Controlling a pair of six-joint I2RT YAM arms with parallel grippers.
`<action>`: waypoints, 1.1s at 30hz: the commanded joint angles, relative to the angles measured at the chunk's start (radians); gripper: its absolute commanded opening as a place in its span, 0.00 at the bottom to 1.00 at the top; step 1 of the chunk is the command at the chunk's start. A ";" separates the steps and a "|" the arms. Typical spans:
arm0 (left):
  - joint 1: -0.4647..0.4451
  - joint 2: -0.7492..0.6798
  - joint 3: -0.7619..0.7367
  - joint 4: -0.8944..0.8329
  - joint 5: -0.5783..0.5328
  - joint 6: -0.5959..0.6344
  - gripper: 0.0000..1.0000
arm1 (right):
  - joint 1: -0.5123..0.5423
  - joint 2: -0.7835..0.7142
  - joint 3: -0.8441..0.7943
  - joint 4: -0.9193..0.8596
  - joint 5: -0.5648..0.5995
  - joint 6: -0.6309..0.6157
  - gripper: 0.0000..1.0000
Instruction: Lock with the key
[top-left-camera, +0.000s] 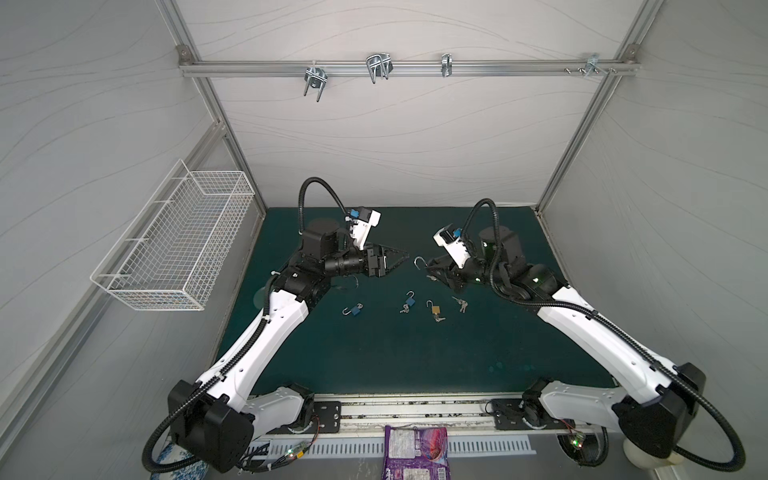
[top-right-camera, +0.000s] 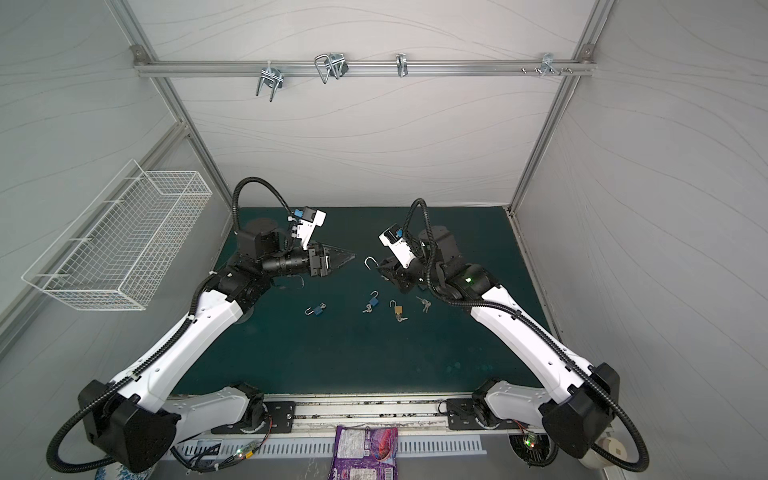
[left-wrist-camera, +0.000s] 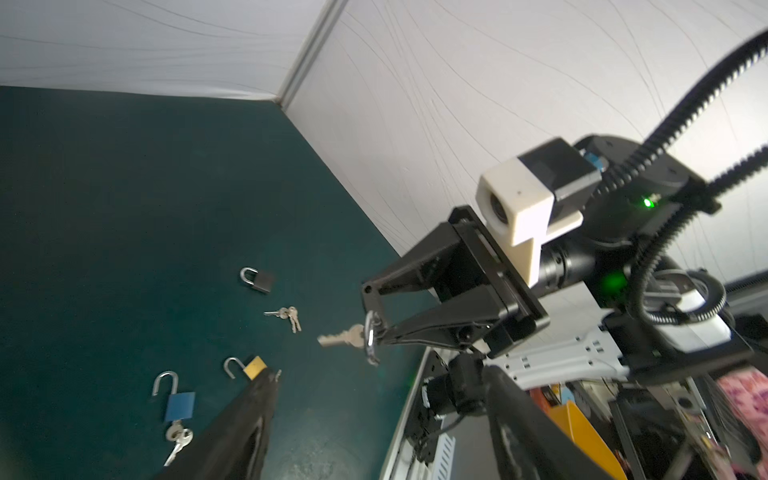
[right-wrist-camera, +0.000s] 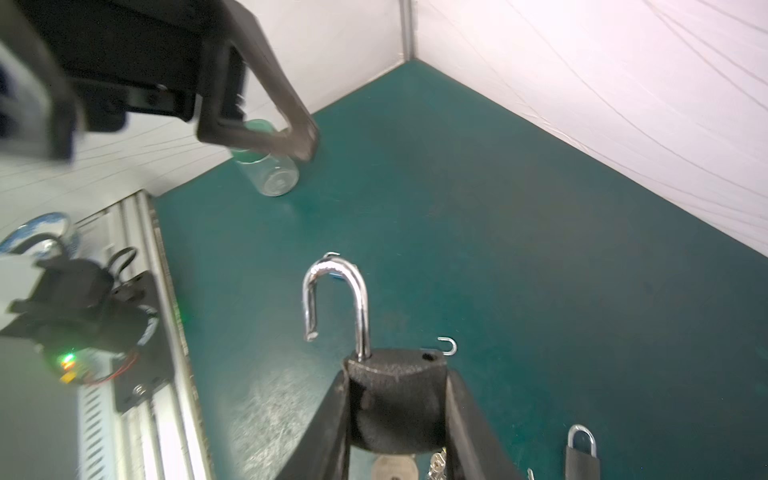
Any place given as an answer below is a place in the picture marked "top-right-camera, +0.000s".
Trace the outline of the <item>silver key bunch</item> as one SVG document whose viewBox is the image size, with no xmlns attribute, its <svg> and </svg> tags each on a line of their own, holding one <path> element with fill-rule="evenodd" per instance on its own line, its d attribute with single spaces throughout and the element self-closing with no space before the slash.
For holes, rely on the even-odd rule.
<svg viewBox="0 0 768 480">
<path fill-rule="evenodd" d="M 430 307 L 431 307 L 431 302 L 429 300 L 427 300 L 426 298 L 422 298 L 422 297 L 417 297 L 417 299 L 422 304 L 422 312 L 423 313 L 427 313 L 429 311 Z"/>
</svg>

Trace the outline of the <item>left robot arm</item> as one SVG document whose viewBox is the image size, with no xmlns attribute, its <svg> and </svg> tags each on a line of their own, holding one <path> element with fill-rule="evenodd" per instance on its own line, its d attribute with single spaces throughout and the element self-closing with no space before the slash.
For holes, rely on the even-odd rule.
<svg viewBox="0 0 768 480">
<path fill-rule="evenodd" d="M 281 247 L 276 223 L 258 218 L 237 228 L 237 250 L 193 293 L 187 313 L 144 355 L 110 382 L 91 381 L 78 395 L 78 411 L 53 435 L 48 466 L 59 473 L 98 470 L 119 463 L 131 473 L 151 469 L 177 443 L 215 427 L 258 427 L 260 392 L 247 384 L 171 400 L 173 389 L 230 326 L 251 311 L 279 277 L 327 277 L 353 252 L 312 240 L 317 220 L 299 221 L 293 245 Z"/>
</svg>

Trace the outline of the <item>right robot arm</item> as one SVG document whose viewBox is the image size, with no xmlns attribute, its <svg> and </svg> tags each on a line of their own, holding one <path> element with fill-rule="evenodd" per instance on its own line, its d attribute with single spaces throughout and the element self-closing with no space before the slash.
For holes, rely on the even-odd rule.
<svg viewBox="0 0 768 480">
<path fill-rule="evenodd" d="M 648 447 L 619 404 L 620 377 L 610 365 L 594 365 L 565 347 L 486 268 L 467 262 L 445 227 L 428 227 L 413 236 L 394 224 L 379 240 L 391 252 L 377 265 L 382 277 L 403 293 L 419 287 L 466 311 L 538 379 L 537 388 L 486 382 L 473 395 L 480 425 L 519 421 L 542 428 L 552 454 L 562 451 L 583 459 L 593 452 L 635 473 L 649 467 Z"/>
</svg>

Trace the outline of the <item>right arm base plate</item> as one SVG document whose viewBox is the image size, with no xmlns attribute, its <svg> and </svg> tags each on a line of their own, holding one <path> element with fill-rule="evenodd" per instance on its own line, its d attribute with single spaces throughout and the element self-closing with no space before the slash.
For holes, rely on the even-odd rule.
<svg viewBox="0 0 768 480">
<path fill-rule="evenodd" d="M 446 399 L 438 412 L 447 417 L 453 431 L 494 430 L 501 423 L 483 400 L 473 398 Z"/>
</svg>

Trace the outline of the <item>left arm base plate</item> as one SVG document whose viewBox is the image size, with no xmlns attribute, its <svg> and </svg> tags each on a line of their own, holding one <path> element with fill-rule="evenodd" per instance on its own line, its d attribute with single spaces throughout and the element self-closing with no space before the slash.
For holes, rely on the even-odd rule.
<svg viewBox="0 0 768 480">
<path fill-rule="evenodd" d="M 296 403 L 258 400 L 246 408 L 241 420 L 228 427 L 230 434 L 290 433 Z"/>
</svg>

